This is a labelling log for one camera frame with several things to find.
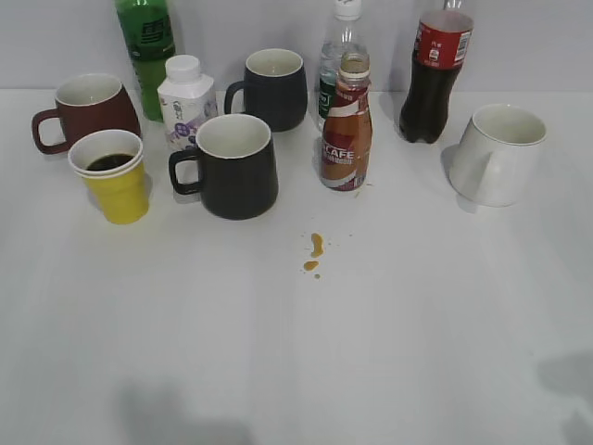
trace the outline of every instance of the mug handle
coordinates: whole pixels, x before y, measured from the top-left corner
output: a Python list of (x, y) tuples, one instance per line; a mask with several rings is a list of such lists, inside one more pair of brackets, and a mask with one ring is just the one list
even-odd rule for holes
[(233, 107), (234, 95), (240, 90), (245, 88), (245, 82), (239, 81), (232, 83), (226, 90), (226, 96), (224, 97), (224, 114), (231, 114), (231, 108)]
[(68, 151), (68, 142), (62, 142), (61, 144), (56, 144), (54, 146), (47, 146), (41, 142), (39, 126), (43, 121), (47, 121), (48, 119), (59, 119), (59, 113), (57, 112), (57, 109), (47, 109), (46, 111), (41, 111), (40, 113), (37, 113), (35, 116), (33, 116), (33, 120), (31, 122), (31, 131), (35, 145), (44, 155), (56, 155), (57, 153)]
[(169, 177), (173, 190), (180, 195), (193, 195), (194, 193), (200, 193), (202, 191), (201, 179), (195, 183), (181, 184), (177, 179), (177, 171), (175, 171), (175, 167), (177, 167), (177, 164), (180, 162), (185, 162), (187, 160), (195, 160), (196, 162), (199, 162), (200, 158), (203, 156), (202, 150), (199, 148), (176, 151), (169, 156)]

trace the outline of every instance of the plastic bottle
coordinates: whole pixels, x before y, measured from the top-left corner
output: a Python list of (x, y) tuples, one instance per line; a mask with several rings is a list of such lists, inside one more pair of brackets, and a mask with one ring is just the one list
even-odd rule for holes
[(346, 52), (323, 126), (321, 177), (333, 190), (354, 190), (366, 178), (372, 144), (370, 83), (369, 55)]
[(142, 89), (142, 108), (151, 121), (162, 121), (157, 88), (165, 62), (175, 55), (166, 0), (115, 0), (121, 30)]
[(175, 56), (165, 64), (167, 79), (158, 88), (167, 142), (172, 150), (193, 148), (197, 129), (218, 116), (214, 79), (202, 74), (194, 56)]
[(322, 47), (319, 85), (320, 130), (335, 96), (335, 81), (342, 56), (346, 51), (366, 53), (367, 49), (360, 33), (362, 0), (334, 0), (334, 16), (329, 24)]
[(448, 100), (472, 30), (466, 0), (446, 0), (444, 9), (422, 15), (412, 53), (410, 92), (399, 116), (399, 129), (407, 141), (432, 144), (443, 133)]

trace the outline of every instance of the bottle label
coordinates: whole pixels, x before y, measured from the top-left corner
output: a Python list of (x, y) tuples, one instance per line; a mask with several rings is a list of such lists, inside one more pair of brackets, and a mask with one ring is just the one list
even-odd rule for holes
[(329, 113), (334, 102), (335, 96), (335, 85), (326, 83), (323, 79), (319, 80), (319, 116), (322, 119), (327, 119), (327, 113)]
[(438, 11), (423, 16), (413, 57), (424, 66), (437, 70), (460, 67), (472, 37), (472, 26), (472, 19), (459, 12)]
[(160, 106), (167, 129), (167, 143), (172, 150), (197, 146), (197, 129), (219, 114), (214, 89), (197, 99), (160, 95)]
[(175, 55), (175, 43), (166, 8), (136, 6), (118, 12), (130, 58), (151, 61)]
[(354, 190), (366, 177), (372, 141), (368, 92), (368, 86), (336, 88), (322, 139), (322, 182), (334, 190)]

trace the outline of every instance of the white mug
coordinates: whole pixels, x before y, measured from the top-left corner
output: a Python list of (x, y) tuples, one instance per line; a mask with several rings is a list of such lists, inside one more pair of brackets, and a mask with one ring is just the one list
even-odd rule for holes
[(546, 133), (544, 122), (524, 109), (504, 104), (479, 108), (453, 158), (451, 184), (477, 204), (514, 204), (537, 164)]

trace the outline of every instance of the green bottle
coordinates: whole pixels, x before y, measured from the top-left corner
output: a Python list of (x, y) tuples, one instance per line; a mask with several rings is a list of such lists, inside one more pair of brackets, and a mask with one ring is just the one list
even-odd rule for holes
[(142, 89), (142, 108), (162, 121), (157, 88), (167, 77), (165, 62), (175, 56), (166, 0), (115, 0), (121, 30)]

